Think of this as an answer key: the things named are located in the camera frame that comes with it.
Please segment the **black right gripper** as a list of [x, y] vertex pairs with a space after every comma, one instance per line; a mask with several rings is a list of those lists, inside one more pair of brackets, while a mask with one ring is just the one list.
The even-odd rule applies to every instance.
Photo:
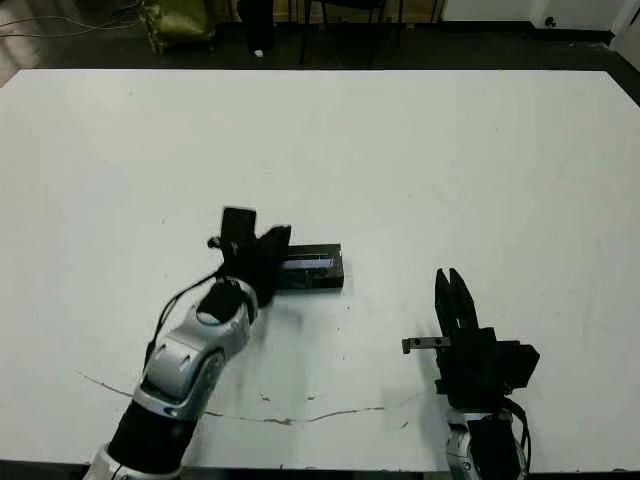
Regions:
[[479, 328], [472, 295], [455, 268], [449, 269], [449, 277], [443, 268], [436, 272], [435, 311], [442, 335], [404, 338], [403, 353], [435, 351], [440, 372], [436, 392], [454, 409], [498, 409], [511, 394], [500, 367], [499, 341], [493, 328]]

